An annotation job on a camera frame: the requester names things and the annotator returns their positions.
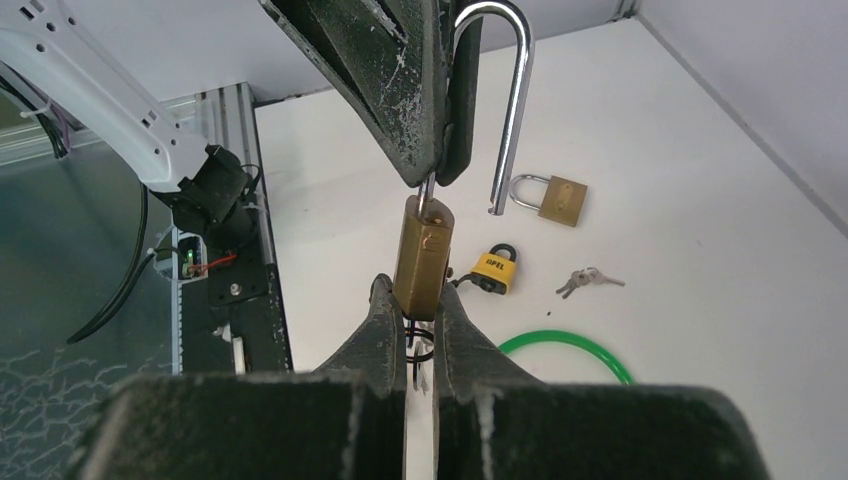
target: brass padlock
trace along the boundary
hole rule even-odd
[[[522,180],[535,180],[548,185],[541,205],[534,205],[518,197],[518,194],[515,193],[515,185]],[[586,192],[588,191],[589,187],[586,185],[564,178],[556,176],[545,178],[538,175],[524,174],[512,179],[509,188],[509,197],[522,207],[536,210],[542,218],[547,218],[548,220],[553,220],[569,227],[576,227],[577,220],[580,218],[580,211],[583,209],[583,202],[586,199]]]
[[[404,316],[433,321],[450,256],[454,217],[442,202],[410,196],[403,212],[393,292]]]

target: open padlock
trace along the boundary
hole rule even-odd
[[[515,192],[515,186],[522,180],[534,180],[548,185],[541,205],[526,202],[518,197],[518,194]],[[548,220],[553,220],[569,227],[576,227],[587,191],[589,191],[589,187],[582,183],[572,182],[571,180],[556,176],[545,178],[525,173],[523,175],[517,175],[510,182],[509,198],[522,207],[536,210],[542,218],[547,218]]]

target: padlock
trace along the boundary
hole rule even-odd
[[[502,251],[507,252],[509,257],[498,255],[498,252]],[[471,269],[471,283],[486,292],[505,295],[512,286],[517,261],[518,253],[515,248],[506,243],[499,243],[488,253],[480,255],[477,265]]]
[[[522,180],[535,180],[548,185],[541,205],[534,205],[518,197],[518,194],[515,193],[515,186]],[[580,218],[580,211],[583,209],[583,201],[586,199],[586,192],[588,191],[589,187],[586,185],[564,178],[556,176],[545,178],[538,175],[523,174],[517,175],[510,182],[509,197],[522,207],[536,210],[542,218],[547,218],[548,220],[553,220],[569,227],[576,227],[577,220]]]
[[[445,284],[454,217],[435,198],[406,199],[393,292],[406,318],[431,322]]]

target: bunch of keys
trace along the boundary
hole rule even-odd
[[[600,270],[595,267],[589,267],[583,270],[576,270],[571,274],[571,278],[568,282],[563,285],[562,288],[556,291],[557,294],[561,294],[563,300],[568,298],[575,290],[579,287],[589,285],[590,283],[594,283],[595,285],[603,285],[605,283],[611,283],[613,285],[618,285],[623,287],[624,282],[621,280],[616,280],[614,278],[610,278]]]

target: yellow padlock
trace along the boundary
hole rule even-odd
[[[507,252],[509,257],[498,255],[498,252],[502,251]],[[512,245],[499,243],[492,247],[488,253],[480,255],[477,265],[471,269],[469,279],[471,283],[486,292],[504,295],[509,292],[512,286],[517,260],[518,253]]]

